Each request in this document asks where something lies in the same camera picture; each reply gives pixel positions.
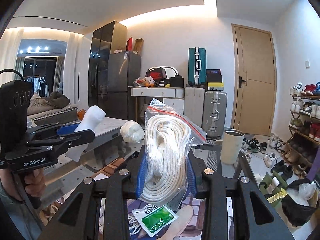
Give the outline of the person's left hand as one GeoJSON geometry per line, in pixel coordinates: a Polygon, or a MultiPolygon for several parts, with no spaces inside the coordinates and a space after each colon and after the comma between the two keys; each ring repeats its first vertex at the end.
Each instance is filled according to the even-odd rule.
{"type": "Polygon", "coordinates": [[[46,188],[43,169],[36,169],[24,178],[26,183],[25,191],[27,194],[35,198],[40,198],[46,188]]]}

